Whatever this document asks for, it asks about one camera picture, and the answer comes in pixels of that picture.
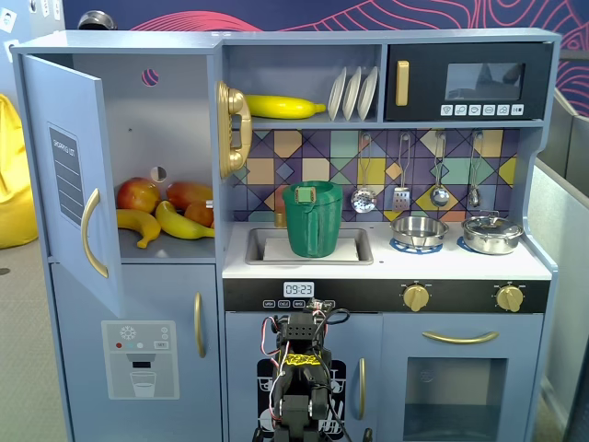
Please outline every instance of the microwave buttons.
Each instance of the microwave buttons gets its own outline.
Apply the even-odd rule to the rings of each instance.
[[[500,104],[497,106],[497,115],[500,117],[509,115],[509,104]]]
[[[492,115],[495,115],[495,108],[496,108],[496,107],[497,107],[497,106],[495,106],[494,104],[485,104],[485,105],[482,107],[482,114],[483,114],[485,117],[491,117]]]
[[[442,108],[440,109],[440,115],[443,117],[451,117],[454,111],[454,105],[452,104],[443,104]]]
[[[466,104],[457,104],[454,109],[454,114],[456,117],[466,115],[468,111],[468,106]]]
[[[480,105],[479,104],[471,104],[468,106],[468,115],[476,117],[480,115]]]
[[[512,104],[512,115],[524,115],[524,105]]]

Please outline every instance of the green pitcher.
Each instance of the green pitcher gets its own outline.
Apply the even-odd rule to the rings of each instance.
[[[341,186],[327,181],[304,181],[284,189],[288,241],[294,253],[323,258],[335,251],[342,197]]]

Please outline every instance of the shopping list sign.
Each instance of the shopping list sign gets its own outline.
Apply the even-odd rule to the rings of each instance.
[[[84,212],[84,194],[77,141],[52,126],[49,127],[49,134],[60,209],[62,214],[80,226]]]

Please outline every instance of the banana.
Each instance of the banana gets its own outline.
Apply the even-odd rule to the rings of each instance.
[[[143,236],[137,243],[139,249],[145,249],[149,241],[159,237],[161,231],[156,219],[142,210],[117,209],[117,225],[119,228],[128,228],[139,232]]]
[[[156,219],[162,229],[172,237],[182,239],[214,238],[213,229],[177,214],[170,201],[162,201],[157,206]]]

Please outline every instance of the toy kitchen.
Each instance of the toy kitchen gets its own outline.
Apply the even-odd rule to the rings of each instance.
[[[558,271],[527,207],[559,47],[15,47],[69,440],[529,442]]]

